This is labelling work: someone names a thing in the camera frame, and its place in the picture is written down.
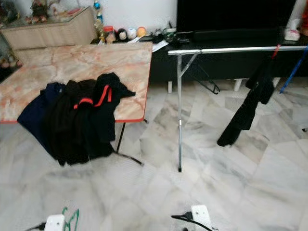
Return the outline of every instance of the marble tiled floor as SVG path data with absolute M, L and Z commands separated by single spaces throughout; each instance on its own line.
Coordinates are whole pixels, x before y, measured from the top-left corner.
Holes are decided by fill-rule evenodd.
M 184 84 L 182 173 L 177 94 L 165 84 L 150 87 L 150 123 L 124 133 L 121 151 L 144 167 L 116 155 L 60 167 L 21 126 L 0 125 L 0 230 L 23 231 L 67 206 L 80 209 L 80 231 L 181 231 L 191 225 L 170 215 L 204 204 L 220 231 L 307 231 L 307 80 L 275 92 L 252 129 L 222 148 L 216 141 L 248 92 L 232 84 L 219 81 L 219 95 Z

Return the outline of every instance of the cabinet leg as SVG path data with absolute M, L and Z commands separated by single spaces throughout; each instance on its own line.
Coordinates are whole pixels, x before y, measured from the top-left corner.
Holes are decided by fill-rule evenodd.
M 168 93 L 172 93 L 172 81 L 168 81 Z
M 242 83 L 242 79 L 236 79 L 233 90 L 234 91 L 239 91 L 241 83 Z
M 273 80 L 274 87 L 277 87 L 279 80 L 280 80 L 279 77 L 274 78 L 274 80 Z

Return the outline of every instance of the black cloth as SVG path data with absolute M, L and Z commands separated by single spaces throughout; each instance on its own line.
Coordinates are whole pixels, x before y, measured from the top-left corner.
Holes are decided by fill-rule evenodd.
M 102 74 L 97 80 L 70 80 L 44 116 L 42 129 L 50 155 L 62 166 L 110 155 L 114 151 L 110 144 L 115 139 L 114 110 L 121 98 L 133 95 L 115 73 Z
M 271 71 L 274 60 L 267 58 L 247 81 L 246 87 L 250 89 L 242 106 L 237 110 L 229 125 L 220 136 L 219 146 L 232 145 L 236 142 L 242 130 L 249 130 L 256 114 L 259 102 L 267 104 L 275 90 Z
M 41 123 L 47 108 L 54 102 L 57 96 L 63 91 L 65 84 L 49 83 L 46 89 L 40 91 L 40 95 L 24 108 L 17 121 L 26 128 L 49 152 L 50 148 L 46 136 L 41 129 Z

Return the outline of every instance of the television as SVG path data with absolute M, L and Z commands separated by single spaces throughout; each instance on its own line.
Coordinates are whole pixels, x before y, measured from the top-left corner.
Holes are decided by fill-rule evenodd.
M 295 0 L 178 0 L 177 32 L 244 32 L 286 26 Z

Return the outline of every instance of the clothes drying rack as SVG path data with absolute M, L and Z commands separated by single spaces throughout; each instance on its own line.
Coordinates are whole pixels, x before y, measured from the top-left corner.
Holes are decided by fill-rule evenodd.
M 279 51 L 302 51 L 306 46 L 281 46 Z M 217 48 L 217 49 L 199 49 L 199 50 L 174 50 L 168 51 L 168 55 L 176 55 L 178 59 L 177 76 L 178 76 L 178 123 L 179 123 L 179 172 L 182 172 L 182 76 L 193 63 L 199 54 L 214 53 L 233 53 L 249 51 L 275 51 L 277 47 L 238 47 L 238 48 Z M 182 57 L 192 55 L 188 63 L 182 69 Z

